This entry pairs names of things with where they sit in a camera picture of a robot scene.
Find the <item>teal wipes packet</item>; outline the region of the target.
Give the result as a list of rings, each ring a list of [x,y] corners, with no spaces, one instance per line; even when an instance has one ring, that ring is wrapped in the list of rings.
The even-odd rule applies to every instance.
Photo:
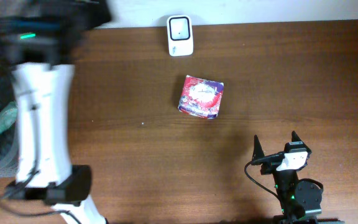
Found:
[[[15,101],[8,105],[0,112],[0,134],[7,131],[17,119],[17,104]]]

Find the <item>red purple tissue pack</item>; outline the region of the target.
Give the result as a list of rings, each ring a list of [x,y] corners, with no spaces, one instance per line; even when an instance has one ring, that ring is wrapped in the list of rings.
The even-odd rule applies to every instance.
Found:
[[[187,75],[178,110],[192,116],[215,119],[223,97],[224,83]]]

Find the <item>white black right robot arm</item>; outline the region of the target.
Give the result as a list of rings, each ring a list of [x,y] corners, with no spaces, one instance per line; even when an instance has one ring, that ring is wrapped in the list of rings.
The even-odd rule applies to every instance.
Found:
[[[261,166],[262,175],[273,175],[276,192],[273,194],[282,214],[273,218],[274,223],[318,223],[321,214],[323,184],[313,179],[299,179],[297,172],[307,166],[311,149],[295,131],[284,150],[265,155],[260,141],[254,136],[254,151],[250,165]]]

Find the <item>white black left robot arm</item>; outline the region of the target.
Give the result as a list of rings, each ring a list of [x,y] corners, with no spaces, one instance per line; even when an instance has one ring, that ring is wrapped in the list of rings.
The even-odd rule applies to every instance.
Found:
[[[71,163],[68,99],[73,51],[83,34],[112,20],[107,0],[27,1],[2,38],[17,103],[19,166],[0,209],[28,217],[7,200],[40,200],[67,223],[106,223],[91,197],[88,165]]]

